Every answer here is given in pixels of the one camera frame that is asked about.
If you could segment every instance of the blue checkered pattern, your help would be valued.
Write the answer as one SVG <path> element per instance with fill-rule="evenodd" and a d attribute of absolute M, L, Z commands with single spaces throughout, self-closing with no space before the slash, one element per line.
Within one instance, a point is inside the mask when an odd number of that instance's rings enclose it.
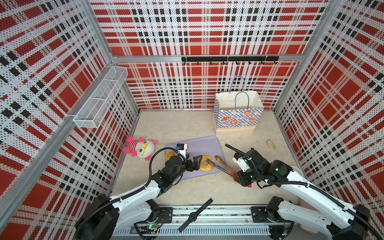
<path fill-rule="evenodd" d="M 237 110 L 219 110 L 219 104 L 215 99 L 214 116 L 217 128 L 255 126 L 260 120 L 264 108 L 249 108 Z"/>

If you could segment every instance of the red plaid pattern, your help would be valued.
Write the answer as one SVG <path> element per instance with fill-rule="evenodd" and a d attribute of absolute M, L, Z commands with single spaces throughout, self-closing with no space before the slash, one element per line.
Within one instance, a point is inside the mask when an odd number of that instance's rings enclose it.
<path fill-rule="evenodd" d="M 296 62 L 244 63 L 121 63 L 140 109 L 213 108 L 215 94 L 229 91 L 235 76 L 246 79 L 244 90 L 255 90 L 265 109 L 273 109 Z M 233 84 L 241 90 L 243 80 Z"/>
<path fill-rule="evenodd" d="M 116 56 L 300 54 L 328 0 L 91 0 Z"/>
<path fill-rule="evenodd" d="M 3 198 L 107 60 L 77 0 L 2 1 L 0 13 Z M 1 240 L 72 239 L 76 219 L 110 185 L 131 127 L 122 94 L 102 127 L 72 131 Z"/>
<path fill-rule="evenodd" d="M 309 180 L 370 208 L 381 235 L 383 21 L 384 3 L 344 1 L 278 112 Z"/>
<path fill-rule="evenodd" d="M 106 65 L 78 2 L 0 5 L 0 197 Z"/>
<path fill-rule="evenodd" d="M 131 109 L 120 90 L 98 129 L 75 127 L 0 239 L 72 239 L 77 219 L 115 176 L 134 121 Z"/>

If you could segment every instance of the wire basket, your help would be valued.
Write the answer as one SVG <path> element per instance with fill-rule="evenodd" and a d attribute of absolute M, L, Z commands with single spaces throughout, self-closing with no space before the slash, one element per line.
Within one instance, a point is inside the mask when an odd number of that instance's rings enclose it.
<path fill-rule="evenodd" d="M 111 67 L 74 118 L 76 125 L 85 128 L 98 128 L 127 76 L 126 68 Z"/>

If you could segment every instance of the stuffed animal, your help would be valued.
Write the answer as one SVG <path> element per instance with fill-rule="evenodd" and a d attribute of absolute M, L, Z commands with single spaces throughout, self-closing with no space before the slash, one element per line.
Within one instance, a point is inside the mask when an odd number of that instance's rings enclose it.
<path fill-rule="evenodd" d="M 155 151 L 157 141 L 144 140 L 142 137 L 136 141 L 133 137 L 128 138 L 128 146 L 123 149 L 124 153 L 132 153 L 132 157 L 138 156 L 149 161 L 151 154 Z"/>

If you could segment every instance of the blue bag handle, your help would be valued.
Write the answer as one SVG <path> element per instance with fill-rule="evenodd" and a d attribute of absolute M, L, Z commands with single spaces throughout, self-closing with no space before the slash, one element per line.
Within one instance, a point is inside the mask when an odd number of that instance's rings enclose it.
<path fill-rule="evenodd" d="M 244 86 L 245 86 L 245 78 L 243 78 L 242 76 L 236 76 L 236 77 L 232 80 L 231 87 L 229 88 L 229 93 L 231 93 L 231 91 L 232 91 L 232 85 L 233 85 L 233 82 L 236 80 L 236 78 L 239 78 L 239 77 L 242 78 L 242 79 L 244 79 L 243 87 L 242 87 L 241 90 L 244 89 Z"/>
<path fill-rule="evenodd" d="M 237 110 L 237 109 L 236 109 L 236 97 L 237 97 L 237 95 L 239 95 L 240 93 L 245 93 L 245 94 L 247 95 L 247 97 L 248 97 L 248 106 L 247 106 L 247 110 L 248 110 L 248 108 L 249 108 L 249 96 L 248 96 L 248 93 L 246 93 L 246 92 L 244 92 L 244 91 L 241 91 L 241 92 L 239 92 L 238 94 L 236 94 L 236 96 L 235 96 L 235 111 Z"/>

